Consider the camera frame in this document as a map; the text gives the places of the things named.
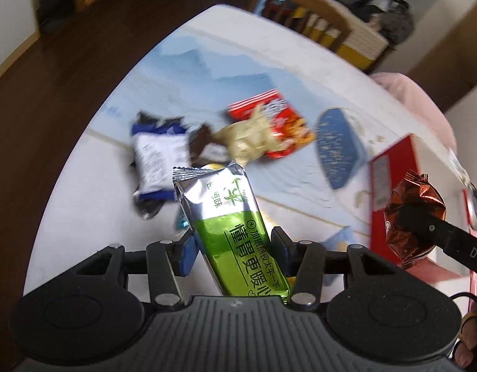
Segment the person's hand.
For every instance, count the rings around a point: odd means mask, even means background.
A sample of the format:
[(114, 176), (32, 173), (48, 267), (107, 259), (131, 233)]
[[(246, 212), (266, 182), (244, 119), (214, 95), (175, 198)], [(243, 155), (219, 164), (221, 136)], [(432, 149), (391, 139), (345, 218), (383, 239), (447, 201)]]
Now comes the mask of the person's hand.
[(470, 311), (463, 317), (453, 361), (465, 371), (477, 371), (477, 301), (472, 301)]

